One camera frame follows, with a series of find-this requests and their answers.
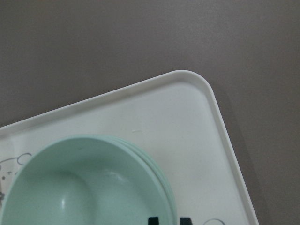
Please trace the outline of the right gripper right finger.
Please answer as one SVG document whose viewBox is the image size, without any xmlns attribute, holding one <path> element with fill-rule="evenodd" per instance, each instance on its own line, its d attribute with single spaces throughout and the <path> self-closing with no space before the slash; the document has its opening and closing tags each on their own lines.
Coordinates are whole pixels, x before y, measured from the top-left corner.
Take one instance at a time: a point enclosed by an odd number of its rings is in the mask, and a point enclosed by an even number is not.
<svg viewBox="0 0 300 225">
<path fill-rule="evenodd" d="M 190 217 L 180 217 L 180 225 L 193 225 Z"/>
</svg>

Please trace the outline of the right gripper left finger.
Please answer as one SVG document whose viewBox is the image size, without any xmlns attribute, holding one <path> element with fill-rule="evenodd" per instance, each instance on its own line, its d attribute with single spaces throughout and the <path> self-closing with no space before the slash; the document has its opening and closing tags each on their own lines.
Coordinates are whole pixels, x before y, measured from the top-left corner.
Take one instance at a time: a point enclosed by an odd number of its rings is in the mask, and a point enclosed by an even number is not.
<svg viewBox="0 0 300 225">
<path fill-rule="evenodd" d="M 148 225 L 160 225 L 160 218 L 159 217 L 149 217 Z"/>
</svg>

